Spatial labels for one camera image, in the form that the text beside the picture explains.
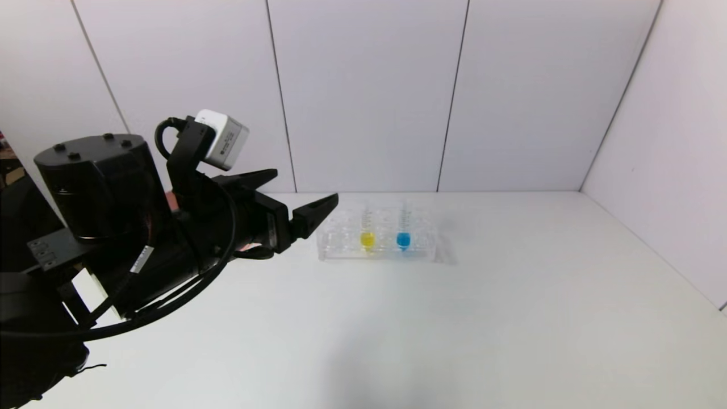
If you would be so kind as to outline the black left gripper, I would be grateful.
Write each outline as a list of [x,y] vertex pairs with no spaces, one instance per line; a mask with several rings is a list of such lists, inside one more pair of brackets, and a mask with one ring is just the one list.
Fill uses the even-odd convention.
[[[241,251],[247,244],[266,248],[253,258],[271,258],[291,244],[285,204],[258,191],[278,176],[278,170],[221,174],[202,185],[197,213],[197,251],[204,261],[221,258],[229,242]],[[336,209],[339,195],[331,194],[293,210],[291,238],[307,239]]]

